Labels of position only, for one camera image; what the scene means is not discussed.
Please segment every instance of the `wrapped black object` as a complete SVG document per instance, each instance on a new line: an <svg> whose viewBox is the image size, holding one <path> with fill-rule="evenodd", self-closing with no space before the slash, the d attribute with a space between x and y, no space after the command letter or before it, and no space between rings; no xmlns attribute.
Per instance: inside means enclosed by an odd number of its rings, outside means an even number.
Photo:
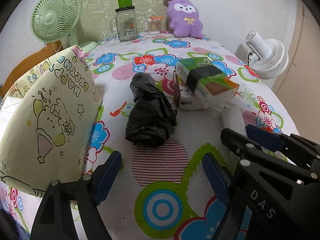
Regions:
<svg viewBox="0 0 320 240"><path fill-rule="evenodd" d="M130 88L135 106L129 115L125 138L134 145L152 148L163 145L177 125L177 111L149 74L135 74Z"/></svg>

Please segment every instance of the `green fan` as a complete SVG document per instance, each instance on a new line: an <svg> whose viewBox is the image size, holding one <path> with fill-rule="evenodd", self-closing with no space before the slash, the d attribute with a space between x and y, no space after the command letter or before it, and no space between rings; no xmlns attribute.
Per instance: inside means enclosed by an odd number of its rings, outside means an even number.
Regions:
<svg viewBox="0 0 320 240"><path fill-rule="evenodd" d="M81 12L81 0L40 0L31 17L31 29L35 37L45 43L68 37L70 46L78 45L75 26ZM84 53L94 49L97 43L81 44Z"/></svg>

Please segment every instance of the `purple stuffed animal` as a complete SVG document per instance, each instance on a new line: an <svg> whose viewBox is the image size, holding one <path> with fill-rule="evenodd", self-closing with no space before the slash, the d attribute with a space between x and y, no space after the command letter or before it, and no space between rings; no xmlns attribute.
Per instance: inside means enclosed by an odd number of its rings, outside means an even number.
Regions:
<svg viewBox="0 0 320 240"><path fill-rule="evenodd" d="M189 0L169 1L167 15L171 20L169 28L174 30L174 36L203 37L203 24L199 20L199 12Z"/></svg>

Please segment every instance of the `yellow bow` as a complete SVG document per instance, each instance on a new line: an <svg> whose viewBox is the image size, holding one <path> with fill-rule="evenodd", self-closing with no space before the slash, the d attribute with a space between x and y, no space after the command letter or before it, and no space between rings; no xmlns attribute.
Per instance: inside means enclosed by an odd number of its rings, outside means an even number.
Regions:
<svg viewBox="0 0 320 240"><path fill-rule="evenodd" d="M188 23L187 24L192 24L193 25L193 22L195 21L195 19L194 18L184 18L184 20L185 21L188 21Z"/></svg>

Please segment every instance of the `tablecloth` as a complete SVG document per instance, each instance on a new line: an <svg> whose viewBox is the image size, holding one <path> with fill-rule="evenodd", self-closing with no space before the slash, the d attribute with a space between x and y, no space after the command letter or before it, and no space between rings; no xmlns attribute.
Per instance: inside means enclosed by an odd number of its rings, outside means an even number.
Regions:
<svg viewBox="0 0 320 240"><path fill-rule="evenodd" d="M240 85L229 106L241 108L246 125L275 133L298 133L276 95L249 67L219 43L176 38L168 32L140 34L135 41L100 42L85 54L96 88L103 98L85 159L85 173L104 163L113 150L122 154L123 167L106 199L98 207L113 239L211 239L225 207L219 203L204 174L201 159L212 152L226 165L230 153L220 141L217 111L180 111L170 139L157 149L136 147L125 140L128 116L134 107L130 90L135 73L149 73L169 101L177 61L207 56L227 77ZM1 183L6 210L28 231L41 199ZM79 239L87 239L76 203L72 212ZM251 212L247 209L238 240L244 239Z"/></svg>

